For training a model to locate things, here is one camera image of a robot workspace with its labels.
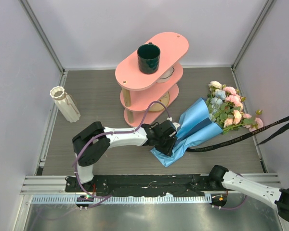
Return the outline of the blue wrapping paper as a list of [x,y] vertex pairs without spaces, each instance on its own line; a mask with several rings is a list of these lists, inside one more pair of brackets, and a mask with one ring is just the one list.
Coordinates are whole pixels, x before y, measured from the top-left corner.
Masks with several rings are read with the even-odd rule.
[[151,150],[164,167],[183,157],[187,148],[198,146],[222,133],[222,129],[210,120],[208,107],[202,98],[181,114],[179,124],[180,129],[171,156],[166,156],[155,148]]

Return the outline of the artificial flower bunch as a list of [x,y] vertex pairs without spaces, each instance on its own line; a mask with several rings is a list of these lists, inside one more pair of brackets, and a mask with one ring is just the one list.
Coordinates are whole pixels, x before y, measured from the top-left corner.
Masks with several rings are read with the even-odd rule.
[[209,119],[216,123],[223,133],[240,128],[247,128],[253,132],[263,127],[263,121],[256,115],[250,115],[243,111],[245,97],[239,95],[239,90],[226,86],[218,81],[212,81],[208,85],[209,94],[206,105],[209,110]]

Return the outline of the black ribbon gold lettering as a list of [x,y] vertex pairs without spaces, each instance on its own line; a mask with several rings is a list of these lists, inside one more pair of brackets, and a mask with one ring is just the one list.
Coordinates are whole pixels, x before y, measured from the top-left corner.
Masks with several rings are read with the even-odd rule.
[[267,139],[265,139],[262,142],[258,143],[258,145],[262,145],[262,144],[265,144],[268,141],[272,140],[273,138],[281,135],[285,131],[289,130],[289,116],[287,116],[287,117],[285,117],[285,118],[283,118],[281,120],[278,120],[278,121],[276,121],[276,122],[274,122],[272,124],[269,124],[267,126],[259,128],[259,129],[255,130],[255,131],[252,131],[252,132],[246,133],[246,134],[244,134],[242,136],[239,136],[239,137],[236,137],[234,139],[231,139],[229,141],[221,142],[219,144],[215,144],[215,145],[211,145],[211,146],[207,146],[207,147],[202,147],[202,148],[191,148],[191,147],[189,147],[189,148],[186,149],[186,151],[187,152],[192,152],[192,153],[203,153],[203,152],[216,150],[216,149],[219,149],[219,148],[222,148],[222,147],[226,147],[226,146],[241,142],[243,140],[246,140],[246,139],[248,139],[248,138],[250,138],[252,136],[255,136],[258,133],[261,133],[261,132],[263,132],[265,130],[268,130],[269,128],[271,128],[273,126],[279,125],[279,124],[287,122],[287,121],[288,121],[287,124],[282,126],[280,129],[278,129],[275,133],[273,133]]

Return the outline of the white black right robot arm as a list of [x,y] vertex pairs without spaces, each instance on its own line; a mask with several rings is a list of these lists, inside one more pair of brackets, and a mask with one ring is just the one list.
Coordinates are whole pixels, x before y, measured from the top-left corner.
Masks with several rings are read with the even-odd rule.
[[289,222],[289,188],[260,184],[219,165],[210,171],[208,185],[213,190],[224,188],[256,199],[276,210],[281,218]]

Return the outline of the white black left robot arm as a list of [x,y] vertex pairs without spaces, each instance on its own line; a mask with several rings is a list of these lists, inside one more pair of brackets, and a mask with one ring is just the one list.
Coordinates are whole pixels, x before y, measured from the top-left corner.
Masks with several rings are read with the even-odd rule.
[[111,148],[151,146],[170,156],[177,141],[179,123],[169,119],[162,123],[142,124],[139,128],[109,128],[94,122],[72,139],[76,155],[76,186],[88,192],[93,186],[93,164]]

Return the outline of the white ribbed ceramic vase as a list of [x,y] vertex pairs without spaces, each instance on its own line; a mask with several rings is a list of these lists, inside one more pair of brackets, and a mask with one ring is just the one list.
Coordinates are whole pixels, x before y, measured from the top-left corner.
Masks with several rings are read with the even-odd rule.
[[65,91],[63,87],[53,87],[50,90],[50,96],[68,122],[74,123],[80,119],[80,112],[77,109],[73,98]]

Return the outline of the pink three-tier wooden shelf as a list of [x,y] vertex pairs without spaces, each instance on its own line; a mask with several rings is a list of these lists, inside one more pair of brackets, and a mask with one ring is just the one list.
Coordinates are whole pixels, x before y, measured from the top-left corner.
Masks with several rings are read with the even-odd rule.
[[[125,58],[115,69],[117,83],[121,86],[120,101],[124,107],[126,123],[135,127],[143,120],[146,124],[154,122],[164,111],[146,112],[149,104],[158,101],[166,92],[170,94],[170,106],[179,95],[178,82],[183,76],[183,67],[179,60],[187,53],[188,40],[175,32],[162,32],[154,35],[149,42],[161,50],[157,72],[143,74],[138,67],[137,52],[134,51]],[[156,81],[172,66],[174,72],[164,83]]]

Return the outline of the white bowl on shelf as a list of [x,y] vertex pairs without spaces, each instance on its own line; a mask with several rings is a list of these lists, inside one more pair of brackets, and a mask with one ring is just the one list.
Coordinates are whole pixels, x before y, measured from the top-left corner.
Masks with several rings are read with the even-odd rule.
[[168,69],[156,82],[157,83],[164,83],[167,82],[174,72],[174,66],[172,66],[170,69]]

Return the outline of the dark green cup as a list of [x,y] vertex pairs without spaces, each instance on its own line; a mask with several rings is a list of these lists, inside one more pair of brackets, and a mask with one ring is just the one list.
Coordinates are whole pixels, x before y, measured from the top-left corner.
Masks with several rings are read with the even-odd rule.
[[160,59],[160,48],[149,42],[140,46],[137,50],[138,67],[143,74],[157,72]]

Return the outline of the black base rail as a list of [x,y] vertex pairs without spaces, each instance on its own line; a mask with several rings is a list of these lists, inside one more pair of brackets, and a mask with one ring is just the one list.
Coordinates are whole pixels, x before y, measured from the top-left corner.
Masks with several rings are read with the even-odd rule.
[[167,193],[174,197],[202,196],[204,192],[225,191],[207,175],[95,175],[83,184],[84,189],[97,196],[158,197]]

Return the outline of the right aluminium frame post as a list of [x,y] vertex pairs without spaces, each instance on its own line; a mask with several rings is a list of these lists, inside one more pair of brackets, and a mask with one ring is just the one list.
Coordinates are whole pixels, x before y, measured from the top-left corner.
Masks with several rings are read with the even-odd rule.
[[235,71],[240,64],[243,56],[245,55],[246,51],[248,50],[249,46],[251,45],[252,41],[256,37],[258,31],[260,30],[262,24],[264,23],[266,17],[268,16],[269,12],[273,8],[276,0],[266,0],[264,6],[262,7],[259,15],[256,18],[248,36],[246,37],[238,55],[236,56],[234,63],[232,64],[231,68]]

